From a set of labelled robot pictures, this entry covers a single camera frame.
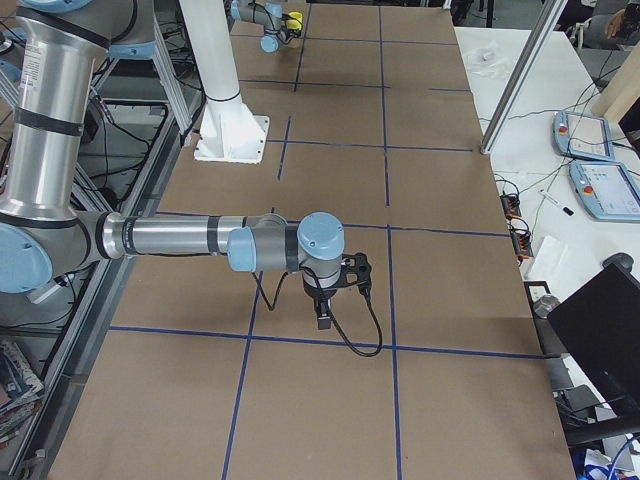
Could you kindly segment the blue teach pendant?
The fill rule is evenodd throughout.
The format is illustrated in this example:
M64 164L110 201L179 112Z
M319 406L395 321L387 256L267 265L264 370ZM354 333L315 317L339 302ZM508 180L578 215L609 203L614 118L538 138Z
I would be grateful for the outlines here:
M577 196L598 221L639 222L639 187L621 162L574 161L569 168Z
M553 118L552 136L563 155L580 160L615 160L613 136L603 117L558 111Z

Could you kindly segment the white paper sheet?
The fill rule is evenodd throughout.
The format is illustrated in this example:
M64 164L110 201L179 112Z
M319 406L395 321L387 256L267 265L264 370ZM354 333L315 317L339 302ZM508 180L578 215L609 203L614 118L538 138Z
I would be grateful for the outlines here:
M537 253L524 274L527 281L551 280L560 267L569 245L551 235L542 238Z

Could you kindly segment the orange black connector board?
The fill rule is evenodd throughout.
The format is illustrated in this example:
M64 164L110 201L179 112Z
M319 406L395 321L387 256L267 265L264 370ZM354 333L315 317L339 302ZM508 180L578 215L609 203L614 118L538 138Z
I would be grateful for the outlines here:
M520 198L517 193L503 193L500 195L500 201L507 220L521 218Z

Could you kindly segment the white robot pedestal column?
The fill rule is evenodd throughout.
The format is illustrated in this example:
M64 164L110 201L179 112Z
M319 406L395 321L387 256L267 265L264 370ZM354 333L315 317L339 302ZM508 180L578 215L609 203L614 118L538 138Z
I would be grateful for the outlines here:
M195 158L260 163L270 120L242 99L224 3L186 1L182 12L206 97Z

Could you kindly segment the clear plastic bag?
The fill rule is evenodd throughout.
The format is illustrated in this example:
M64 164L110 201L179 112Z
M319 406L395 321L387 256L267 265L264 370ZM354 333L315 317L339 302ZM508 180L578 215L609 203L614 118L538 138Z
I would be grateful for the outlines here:
M513 68L511 58L495 41L464 53L463 61L468 73L488 79L508 79Z

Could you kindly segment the upper blue teach pendant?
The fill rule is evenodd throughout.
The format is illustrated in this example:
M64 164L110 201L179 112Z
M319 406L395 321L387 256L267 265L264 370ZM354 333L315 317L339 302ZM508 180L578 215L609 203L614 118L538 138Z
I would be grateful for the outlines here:
M603 117L558 111L553 118L552 136L563 155L580 160L615 160L613 136Z

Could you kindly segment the aluminium frame post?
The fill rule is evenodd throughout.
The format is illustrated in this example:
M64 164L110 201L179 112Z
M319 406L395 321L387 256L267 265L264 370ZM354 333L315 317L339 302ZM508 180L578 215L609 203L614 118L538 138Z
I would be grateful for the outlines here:
M554 30L567 0L546 1L531 30L522 52L509 77L496 109L490 119L480 144L480 152L488 155L495 147L516 100L537 58L543 51L548 37Z

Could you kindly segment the yellow plastic cup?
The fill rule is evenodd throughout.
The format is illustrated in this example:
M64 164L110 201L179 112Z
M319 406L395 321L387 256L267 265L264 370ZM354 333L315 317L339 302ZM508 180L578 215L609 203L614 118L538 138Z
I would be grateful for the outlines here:
M290 29L300 30L303 28L303 15L301 12L292 11L287 19L287 26Z

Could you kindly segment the lower blue teach pendant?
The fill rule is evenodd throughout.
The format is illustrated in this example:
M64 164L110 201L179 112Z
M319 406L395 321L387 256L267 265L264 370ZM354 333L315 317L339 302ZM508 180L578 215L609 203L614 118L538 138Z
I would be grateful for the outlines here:
M598 221L639 222L639 187L621 162L574 161L569 168L577 196Z

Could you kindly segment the black monitor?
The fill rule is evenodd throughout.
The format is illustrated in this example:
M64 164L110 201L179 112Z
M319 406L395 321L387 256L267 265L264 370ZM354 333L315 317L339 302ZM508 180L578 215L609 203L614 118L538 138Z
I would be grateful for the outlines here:
M560 341L620 416L639 412L639 281L611 264L548 315Z

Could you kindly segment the black white marker pen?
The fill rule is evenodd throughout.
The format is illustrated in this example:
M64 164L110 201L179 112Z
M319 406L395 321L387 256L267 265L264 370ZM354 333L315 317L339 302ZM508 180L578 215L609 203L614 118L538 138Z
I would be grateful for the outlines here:
M554 205L556 208L558 208L559 210L561 210L564 214L566 214L567 216L573 216L574 215L574 211L569 208L568 206L566 206L565 204L563 204L562 202L560 202L558 199L556 199L555 197L553 197L547 190L545 189L540 189L539 190L539 194L545 199L547 200L549 203L551 203L552 205Z

